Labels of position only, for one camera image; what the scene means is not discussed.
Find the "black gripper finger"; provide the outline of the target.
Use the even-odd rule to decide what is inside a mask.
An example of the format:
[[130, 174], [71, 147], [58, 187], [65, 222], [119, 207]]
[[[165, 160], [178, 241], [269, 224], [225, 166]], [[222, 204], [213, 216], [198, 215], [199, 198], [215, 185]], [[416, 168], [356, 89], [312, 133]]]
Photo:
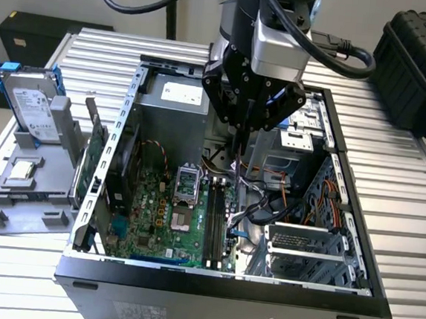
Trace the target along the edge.
[[231, 143], [232, 153], [239, 153], [245, 125], [246, 88], [248, 78], [245, 56], [239, 51], [224, 51], [219, 60], [208, 61], [202, 74], [203, 88], [213, 105], [218, 119], [235, 129]]
[[245, 153], [249, 136], [261, 129], [268, 132], [278, 126], [305, 103], [306, 93], [298, 83], [264, 80], [255, 100], [250, 100], [250, 110], [245, 121], [242, 154]]

